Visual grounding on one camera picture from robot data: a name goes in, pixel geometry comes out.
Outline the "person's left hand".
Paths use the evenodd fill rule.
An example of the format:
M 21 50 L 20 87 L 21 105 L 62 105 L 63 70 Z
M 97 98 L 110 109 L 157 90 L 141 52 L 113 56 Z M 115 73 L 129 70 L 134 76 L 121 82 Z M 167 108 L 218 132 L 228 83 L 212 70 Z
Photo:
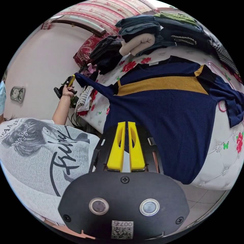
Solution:
M 64 85 L 63 87 L 63 91 L 62 91 L 62 96 L 70 96 L 73 97 L 74 96 L 74 89 L 73 87 L 68 87 L 67 85 Z

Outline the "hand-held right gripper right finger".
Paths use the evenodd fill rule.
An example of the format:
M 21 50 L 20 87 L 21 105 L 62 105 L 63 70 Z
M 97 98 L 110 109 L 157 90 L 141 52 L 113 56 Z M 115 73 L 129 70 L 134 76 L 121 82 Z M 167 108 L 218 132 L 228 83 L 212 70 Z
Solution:
M 145 160 L 135 122 L 128 122 L 130 171 L 144 171 Z

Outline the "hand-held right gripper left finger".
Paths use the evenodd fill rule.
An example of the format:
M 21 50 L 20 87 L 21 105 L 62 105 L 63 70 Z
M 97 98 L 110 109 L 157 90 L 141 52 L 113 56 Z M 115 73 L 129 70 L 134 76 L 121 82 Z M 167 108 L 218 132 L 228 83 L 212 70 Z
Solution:
M 125 148 L 126 122 L 119 122 L 115 131 L 107 168 L 110 171 L 121 172 L 123 169 L 124 148 Z

